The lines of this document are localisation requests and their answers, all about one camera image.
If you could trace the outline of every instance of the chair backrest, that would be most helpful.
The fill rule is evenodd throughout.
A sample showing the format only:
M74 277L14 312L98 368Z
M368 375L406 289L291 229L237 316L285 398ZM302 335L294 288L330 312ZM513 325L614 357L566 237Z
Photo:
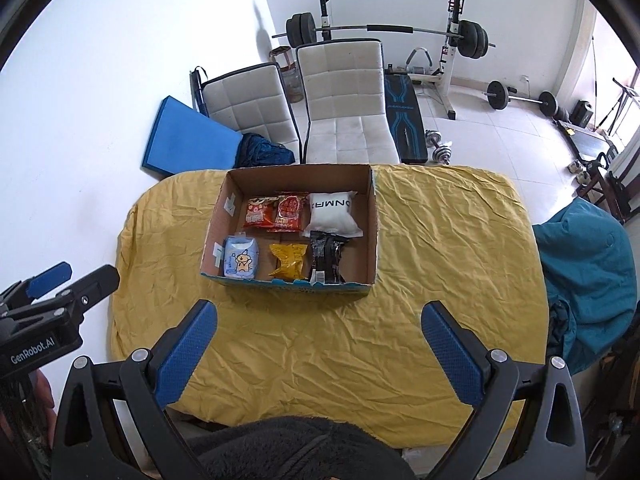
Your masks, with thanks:
M384 115L380 40L332 40L299 46L296 57L309 119Z
M211 119L236 132L260 134L284 144L302 160L300 134L277 63L249 66L211 79L202 84L202 95Z

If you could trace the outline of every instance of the yellow snack package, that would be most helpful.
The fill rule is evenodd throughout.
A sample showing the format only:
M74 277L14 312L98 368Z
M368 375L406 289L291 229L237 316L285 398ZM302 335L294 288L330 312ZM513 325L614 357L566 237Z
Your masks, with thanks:
M270 244L271 253L278 259L280 266L269 275L281 280L304 280L302 264L306 253L306 244Z

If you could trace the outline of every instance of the black snack package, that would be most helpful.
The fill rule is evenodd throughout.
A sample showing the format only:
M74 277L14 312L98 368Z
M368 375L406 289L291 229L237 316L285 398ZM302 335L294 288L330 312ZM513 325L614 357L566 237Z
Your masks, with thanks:
M309 238L313 255L309 282L312 285L316 282L324 285L344 283L339 270L340 258L343 245L350 239L322 231L311 231Z

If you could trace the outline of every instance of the snack package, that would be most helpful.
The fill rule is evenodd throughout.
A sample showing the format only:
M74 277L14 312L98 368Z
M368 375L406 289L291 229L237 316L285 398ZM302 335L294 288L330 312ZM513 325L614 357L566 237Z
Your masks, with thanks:
M274 204L277 201L277 197L271 196L250 199L244 217L244 227L272 228Z
M322 231L329 234L357 238L362 230L351 216L351 200L355 191L342 193L310 193L311 222L304 235L311 231Z
M228 236L225 242L223 271L228 278L252 280L258 266L258 243L255 238Z
M306 253L306 244L271 244L269 248L278 259L280 266L269 275L281 280L304 280L302 265Z
M310 238L313 262L309 283L312 285L316 282L324 283L325 285L344 283L344 278L340 275L339 266L342 247L349 239L320 231L311 231Z
M274 233L287 233L302 231L302 207L305 204L306 195L287 193L278 197L276 215L273 228Z

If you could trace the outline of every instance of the white pouch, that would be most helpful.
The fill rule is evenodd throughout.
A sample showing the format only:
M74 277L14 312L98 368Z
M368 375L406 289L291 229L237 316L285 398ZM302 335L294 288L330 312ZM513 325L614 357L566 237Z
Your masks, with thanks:
M340 193L310 193L311 222L303 235L309 236L311 231L357 238L362 230L351 216L351 200L355 191Z

